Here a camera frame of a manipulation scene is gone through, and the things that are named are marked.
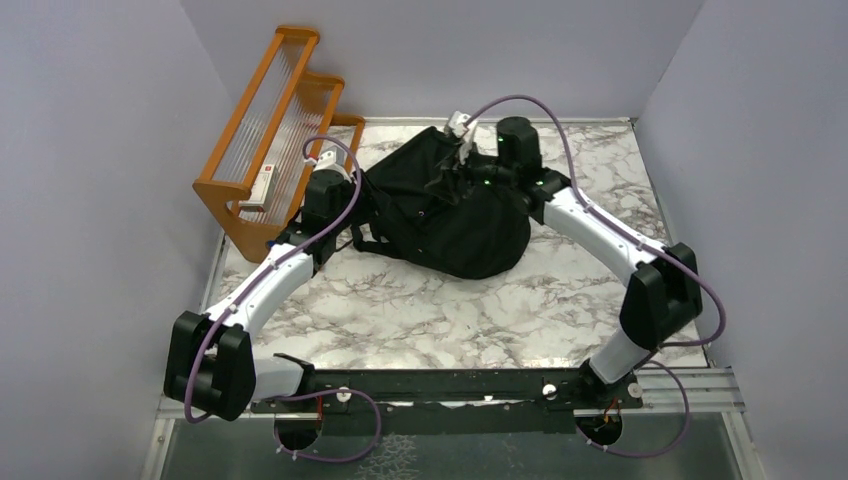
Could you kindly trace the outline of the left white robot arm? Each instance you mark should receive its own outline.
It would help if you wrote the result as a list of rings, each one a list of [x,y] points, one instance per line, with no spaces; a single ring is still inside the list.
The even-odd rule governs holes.
[[[182,403],[185,418],[232,421],[256,401],[278,398],[298,411],[313,401],[309,364],[285,354],[257,360],[253,342],[282,303],[334,254],[339,233],[366,211],[367,181],[334,169],[314,171],[303,204],[269,242],[259,266],[223,300],[175,320],[163,392]]]

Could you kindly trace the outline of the black backpack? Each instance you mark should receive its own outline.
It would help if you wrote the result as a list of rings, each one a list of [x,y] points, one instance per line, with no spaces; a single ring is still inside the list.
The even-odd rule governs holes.
[[[391,197],[390,220],[386,229],[352,224],[356,250],[472,280],[521,260],[530,220],[495,192],[476,187],[453,205],[425,191],[439,160],[451,152],[448,137],[429,127],[365,171]]]

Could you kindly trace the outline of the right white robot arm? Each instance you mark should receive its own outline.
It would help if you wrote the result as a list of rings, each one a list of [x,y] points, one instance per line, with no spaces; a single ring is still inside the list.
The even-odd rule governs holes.
[[[476,127],[471,115],[459,111],[445,124],[445,134],[458,146],[442,169],[451,197],[488,188],[577,242],[626,288],[618,330],[583,362],[576,383],[579,398],[600,407],[616,395],[618,383],[702,313],[701,289],[693,278],[696,256],[683,243],[668,247],[609,216],[567,176],[543,166],[538,133],[528,119],[497,123],[494,156],[478,151]]]

